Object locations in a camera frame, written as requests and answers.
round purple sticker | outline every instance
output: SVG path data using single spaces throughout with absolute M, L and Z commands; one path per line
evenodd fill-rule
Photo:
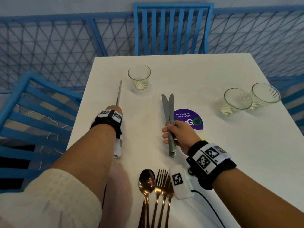
M 174 120 L 188 122 L 194 130 L 202 130 L 204 128 L 201 117 L 189 109 L 178 109 L 174 111 Z

spoon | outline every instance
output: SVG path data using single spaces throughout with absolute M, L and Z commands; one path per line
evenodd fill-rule
M 139 190 L 144 195 L 143 207 L 141 210 L 141 216 L 139 220 L 139 228 L 145 227 L 145 212 L 147 210 L 147 227 L 150 228 L 149 221 L 149 195 L 154 191 L 155 177 L 152 170 L 145 169 L 141 172 L 138 182 Z

knife handle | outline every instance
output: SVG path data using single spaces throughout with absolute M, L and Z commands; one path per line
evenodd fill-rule
M 169 156 L 175 157 L 176 155 L 176 145 L 174 143 L 174 138 L 170 131 L 168 131 L 168 140 L 169 140 Z

glass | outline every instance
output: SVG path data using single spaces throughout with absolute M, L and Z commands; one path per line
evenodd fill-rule
M 231 88 L 224 93 L 224 102 L 220 111 L 225 116 L 231 116 L 241 110 L 249 109 L 252 105 L 250 95 L 244 90 Z
M 281 100 L 279 91 L 266 83 L 254 84 L 249 94 L 252 98 L 252 106 L 249 108 L 251 110 L 256 110 Z
M 150 74 L 150 68 L 145 65 L 134 65 L 128 70 L 128 75 L 133 80 L 135 89 L 137 90 L 147 88 Z

person's right hand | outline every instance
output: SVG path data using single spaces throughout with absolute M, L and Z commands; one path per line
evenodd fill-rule
M 175 144 L 181 148 L 184 154 L 188 155 L 188 150 L 196 142 L 201 141 L 201 138 L 195 133 L 192 127 L 187 122 L 174 121 L 174 126 L 165 123 L 162 129 L 163 138 L 165 138 L 164 143 L 169 144 L 168 141 L 168 130 L 172 133 L 177 140 L 174 140 Z

